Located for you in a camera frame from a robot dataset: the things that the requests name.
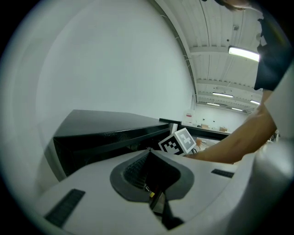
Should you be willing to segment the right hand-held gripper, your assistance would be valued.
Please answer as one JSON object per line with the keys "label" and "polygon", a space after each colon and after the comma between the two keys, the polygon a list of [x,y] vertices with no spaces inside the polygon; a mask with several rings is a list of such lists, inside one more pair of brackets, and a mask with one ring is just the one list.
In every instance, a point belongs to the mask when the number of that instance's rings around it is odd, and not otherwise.
{"label": "right hand-held gripper", "polygon": [[195,140],[192,138],[186,128],[175,131],[173,134],[158,143],[161,151],[169,154],[183,156],[192,151],[196,146]]}

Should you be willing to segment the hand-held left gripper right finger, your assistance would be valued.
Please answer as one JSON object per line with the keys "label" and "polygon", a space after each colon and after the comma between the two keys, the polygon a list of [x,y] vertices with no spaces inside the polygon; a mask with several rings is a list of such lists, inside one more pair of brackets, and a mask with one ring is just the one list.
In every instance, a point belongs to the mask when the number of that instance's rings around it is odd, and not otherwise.
{"label": "hand-held left gripper right finger", "polygon": [[181,173],[151,151],[147,156],[147,186],[153,192],[166,191],[179,180]]}

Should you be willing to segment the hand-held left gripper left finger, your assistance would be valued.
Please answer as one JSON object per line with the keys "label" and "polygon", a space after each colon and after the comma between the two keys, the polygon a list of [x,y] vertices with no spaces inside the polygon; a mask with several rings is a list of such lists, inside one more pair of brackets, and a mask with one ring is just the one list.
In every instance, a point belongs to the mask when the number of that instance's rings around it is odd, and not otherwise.
{"label": "hand-held left gripper left finger", "polygon": [[128,165],[124,170],[124,179],[138,189],[145,189],[149,172],[148,156],[150,151],[143,152],[143,155]]}

